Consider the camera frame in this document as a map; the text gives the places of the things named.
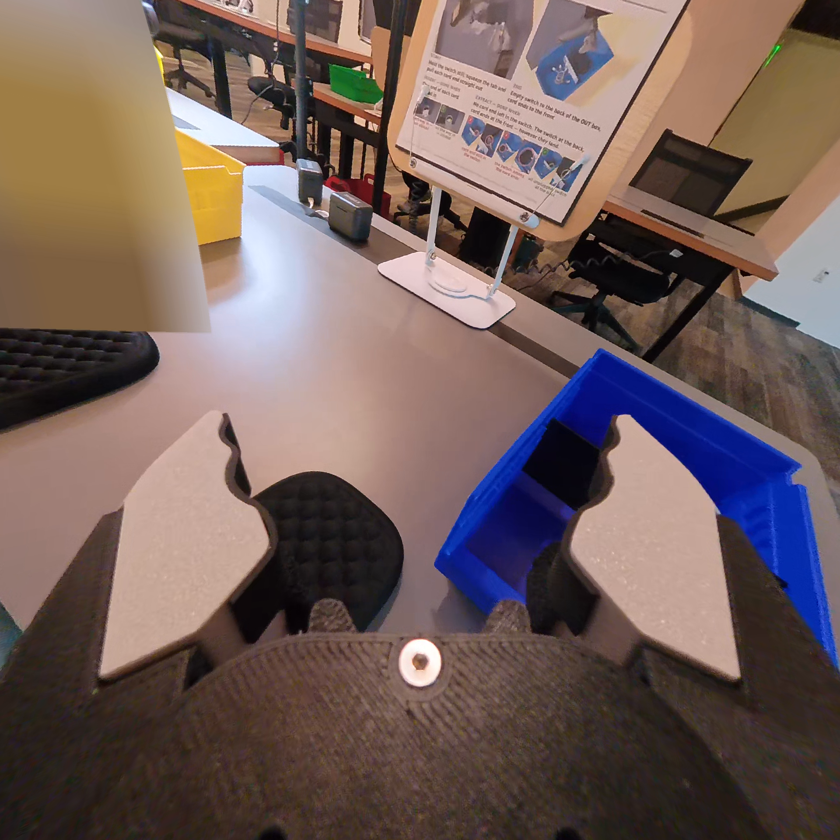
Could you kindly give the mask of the black pole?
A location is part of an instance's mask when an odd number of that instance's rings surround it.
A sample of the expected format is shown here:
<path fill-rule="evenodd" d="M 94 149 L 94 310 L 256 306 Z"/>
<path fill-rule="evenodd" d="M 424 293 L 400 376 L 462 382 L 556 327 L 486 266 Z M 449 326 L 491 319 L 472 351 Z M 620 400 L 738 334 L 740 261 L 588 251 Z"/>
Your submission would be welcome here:
<path fill-rule="evenodd" d="M 398 78 L 403 53 L 404 30 L 407 18 L 407 1 L 391 2 L 390 26 L 384 34 L 379 34 L 379 28 L 375 28 L 371 34 L 372 58 L 382 58 L 385 55 L 385 75 L 382 83 L 383 100 L 381 108 L 381 122 L 377 134 L 374 163 L 374 183 L 371 203 L 374 212 L 383 216 L 382 198 L 385 188 L 386 168 L 389 161 L 388 131 L 392 121 Z"/>

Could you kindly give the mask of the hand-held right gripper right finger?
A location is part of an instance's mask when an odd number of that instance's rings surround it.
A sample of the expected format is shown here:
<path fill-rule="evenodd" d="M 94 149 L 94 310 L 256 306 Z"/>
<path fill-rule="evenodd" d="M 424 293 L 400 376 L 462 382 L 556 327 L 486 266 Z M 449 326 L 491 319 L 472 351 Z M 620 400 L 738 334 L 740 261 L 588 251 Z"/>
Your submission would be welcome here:
<path fill-rule="evenodd" d="M 594 486 L 563 536 L 565 566 L 594 596 L 572 635 L 618 665 L 647 647 L 738 683 L 718 509 L 698 479 L 623 414 L 610 423 Z"/>

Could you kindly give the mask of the green storage bin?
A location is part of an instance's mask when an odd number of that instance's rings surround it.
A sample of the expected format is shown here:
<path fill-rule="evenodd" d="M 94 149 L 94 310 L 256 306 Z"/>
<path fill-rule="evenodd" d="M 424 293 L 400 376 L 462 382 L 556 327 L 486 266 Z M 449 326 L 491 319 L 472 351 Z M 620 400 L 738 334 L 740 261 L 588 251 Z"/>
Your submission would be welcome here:
<path fill-rule="evenodd" d="M 362 70 L 337 64 L 329 65 L 332 92 L 359 104 L 374 106 L 383 100 L 384 92 L 377 82 Z"/>

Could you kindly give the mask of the black dimpled wrist pad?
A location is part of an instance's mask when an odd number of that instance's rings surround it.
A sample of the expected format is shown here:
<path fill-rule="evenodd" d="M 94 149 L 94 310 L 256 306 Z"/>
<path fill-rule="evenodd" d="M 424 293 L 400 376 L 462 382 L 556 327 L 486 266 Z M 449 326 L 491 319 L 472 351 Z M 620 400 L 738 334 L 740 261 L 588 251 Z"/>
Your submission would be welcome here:
<path fill-rule="evenodd" d="M 279 613 L 291 634 L 306 632 L 312 608 L 333 599 L 363 632 L 392 596 L 404 547 L 394 523 L 346 480 L 309 471 L 253 496 L 276 534 L 275 550 L 234 601 L 239 628 L 256 642 Z"/>
<path fill-rule="evenodd" d="M 147 332 L 1 328 L 1 430 L 116 392 L 159 362 Z"/>

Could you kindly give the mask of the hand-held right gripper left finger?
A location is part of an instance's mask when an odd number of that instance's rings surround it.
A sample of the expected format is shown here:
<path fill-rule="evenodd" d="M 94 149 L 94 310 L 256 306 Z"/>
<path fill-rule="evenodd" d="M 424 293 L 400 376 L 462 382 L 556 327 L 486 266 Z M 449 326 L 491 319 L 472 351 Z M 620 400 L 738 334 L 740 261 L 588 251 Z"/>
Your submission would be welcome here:
<path fill-rule="evenodd" d="M 277 546 L 250 496 L 229 416 L 211 411 L 137 479 L 122 503 L 99 677 L 116 681 L 197 647 L 211 666 L 249 643 L 233 603 Z"/>

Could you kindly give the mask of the red basket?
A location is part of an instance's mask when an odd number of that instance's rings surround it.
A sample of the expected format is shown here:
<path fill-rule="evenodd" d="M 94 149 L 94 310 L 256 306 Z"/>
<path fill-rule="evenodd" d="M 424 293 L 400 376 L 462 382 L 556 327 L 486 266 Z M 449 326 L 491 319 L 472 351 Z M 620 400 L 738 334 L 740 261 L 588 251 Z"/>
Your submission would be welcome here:
<path fill-rule="evenodd" d="M 372 205 L 374 174 L 365 173 L 361 178 L 343 179 L 331 175 L 324 185 L 335 193 L 351 193 L 365 203 Z"/>

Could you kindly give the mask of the black bin divider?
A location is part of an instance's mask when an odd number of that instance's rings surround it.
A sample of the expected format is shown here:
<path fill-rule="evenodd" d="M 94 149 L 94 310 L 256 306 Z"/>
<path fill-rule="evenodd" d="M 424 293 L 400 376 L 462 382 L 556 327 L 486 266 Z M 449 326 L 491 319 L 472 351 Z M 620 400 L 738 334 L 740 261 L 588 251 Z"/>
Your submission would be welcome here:
<path fill-rule="evenodd" d="M 522 471 L 567 508 L 578 511 L 592 497 L 600 457 L 599 447 L 551 419 Z"/>

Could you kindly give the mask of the black light stand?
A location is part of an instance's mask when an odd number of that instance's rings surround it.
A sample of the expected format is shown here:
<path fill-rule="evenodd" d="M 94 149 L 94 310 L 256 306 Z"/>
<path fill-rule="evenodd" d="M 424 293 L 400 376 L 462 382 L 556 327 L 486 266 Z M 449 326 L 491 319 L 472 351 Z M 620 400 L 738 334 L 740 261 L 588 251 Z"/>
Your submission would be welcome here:
<path fill-rule="evenodd" d="M 295 91 L 297 98 L 296 146 L 297 157 L 308 158 L 308 77 L 306 12 L 307 1 L 295 1 Z"/>

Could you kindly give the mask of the blue storage bin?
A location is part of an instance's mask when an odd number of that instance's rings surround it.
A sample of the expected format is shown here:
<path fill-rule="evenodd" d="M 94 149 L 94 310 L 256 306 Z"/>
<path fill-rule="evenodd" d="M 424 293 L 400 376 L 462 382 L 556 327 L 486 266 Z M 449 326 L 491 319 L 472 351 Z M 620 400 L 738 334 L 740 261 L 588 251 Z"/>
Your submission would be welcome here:
<path fill-rule="evenodd" d="M 623 414 L 740 526 L 838 665 L 811 499 L 794 481 L 802 463 L 605 350 L 584 363 L 474 489 L 435 568 L 484 614 L 499 601 L 525 602 L 534 559 L 562 538 L 574 513 L 524 475 L 526 461 L 551 419 L 600 448 L 613 417 Z"/>

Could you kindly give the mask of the yellow storage bin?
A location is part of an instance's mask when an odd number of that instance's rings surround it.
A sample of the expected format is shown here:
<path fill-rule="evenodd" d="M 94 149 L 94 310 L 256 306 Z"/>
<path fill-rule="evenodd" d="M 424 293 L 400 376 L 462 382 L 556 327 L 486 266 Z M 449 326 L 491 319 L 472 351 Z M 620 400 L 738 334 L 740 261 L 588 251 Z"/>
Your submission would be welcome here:
<path fill-rule="evenodd" d="M 197 243 L 242 235 L 245 164 L 181 129 L 175 129 Z"/>

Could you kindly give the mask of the instruction board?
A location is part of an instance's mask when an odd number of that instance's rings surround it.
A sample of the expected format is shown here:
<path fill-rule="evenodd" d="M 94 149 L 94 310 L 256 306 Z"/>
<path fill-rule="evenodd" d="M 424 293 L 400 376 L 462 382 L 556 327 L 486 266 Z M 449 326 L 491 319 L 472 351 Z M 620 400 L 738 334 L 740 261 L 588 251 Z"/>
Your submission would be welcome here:
<path fill-rule="evenodd" d="M 686 63 L 689 2 L 421 2 L 397 167 L 548 241 L 602 209 Z"/>

